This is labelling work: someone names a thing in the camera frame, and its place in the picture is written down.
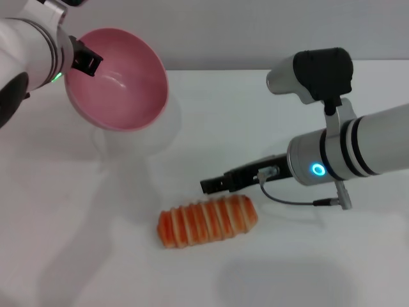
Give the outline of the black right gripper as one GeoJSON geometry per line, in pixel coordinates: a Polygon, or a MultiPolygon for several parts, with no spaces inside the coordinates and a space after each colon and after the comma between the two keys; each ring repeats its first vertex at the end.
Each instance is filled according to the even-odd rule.
{"type": "Polygon", "coordinates": [[[237,192],[252,185],[258,185],[258,173],[264,173],[267,182],[291,178],[287,156],[270,155],[237,167],[220,177],[200,181],[204,194],[216,194],[225,191],[237,192]]]}

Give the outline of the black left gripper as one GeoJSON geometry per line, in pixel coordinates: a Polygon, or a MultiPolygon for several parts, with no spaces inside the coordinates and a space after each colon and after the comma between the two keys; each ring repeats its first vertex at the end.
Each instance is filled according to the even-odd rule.
{"type": "Polygon", "coordinates": [[[99,65],[104,60],[103,57],[90,49],[83,49],[83,42],[75,36],[70,35],[69,39],[73,49],[72,68],[90,77],[94,77],[99,65]]]}

